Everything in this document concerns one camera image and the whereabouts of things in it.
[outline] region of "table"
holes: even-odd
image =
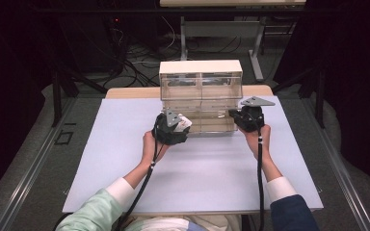
[[[273,128],[274,160],[310,209],[323,208],[278,99],[267,86],[243,86],[243,91],[246,98],[260,95],[277,103],[263,109]],[[141,138],[147,128],[152,128],[161,106],[159,88],[109,90],[63,212],[74,212],[98,189],[138,163]],[[256,163],[241,133],[189,138],[169,152],[154,169],[133,215],[246,214],[259,210]],[[265,193],[265,208],[269,206]]]
[[[161,0],[161,7],[264,7],[304,5],[305,0]],[[266,17],[258,21],[186,21],[181,16],[181,60],[188,59],[186,37],[245,37],[254,38],[254,47],[249,50],[251,66],[256,81],[263,82],[263,74],[257,59],[260,43],[266,27]]]

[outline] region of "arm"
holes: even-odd
[[[258,157],[258,133],[247,133],[241,130],[246,137],[254,158]],[[270,155],[269,125],[261,128],[262,144],[262,170],[265,174],[267,190],[272,204],[271,216],[275,230],[319,230],[317,223],[305,204],[304,199],[296,193],[293,186],[285,178],[273,162]]]
[[[124,177],[118,178],[109,187],[92,196],[78,211],[62,220],[56,230],[111,230],[151,164],[155,146],[151,132],[144,134],[143,143],[140,163]],[[157,161],[161,160],[168,148],[167,145],[158,143],[157,150],[161,151]]]

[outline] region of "white cuff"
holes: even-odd
[[[134,195],[134,189],[122,177],[107,187],[106,191],[122,206]]]
[[[271,203],[283,199],[284,197],[297,194],[296,190],[284,176],[268,182],[266,188]]]

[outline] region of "white board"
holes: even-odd
[[[323,208],[278,98],[260,97],[276,103],[262,108],[265,122],[272,127],[270,151],[275,163],[310,209]],[[78,210],[99,189],[137,165],[144,132],[152,129],[161,109],[157,98],[103,99],[63,212]],[[170,147],[156,165],[133,214],[258,211],[256,165],[240,132],[230,137],[189,138]],[[270,208],[267,192],[265,208]]]

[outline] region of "transparent box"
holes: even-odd
[[[237,130],[228,110],[237,109],[242,93],[239,61],[161,62],[161,100],[165,109],[188,117],[191,134]]]

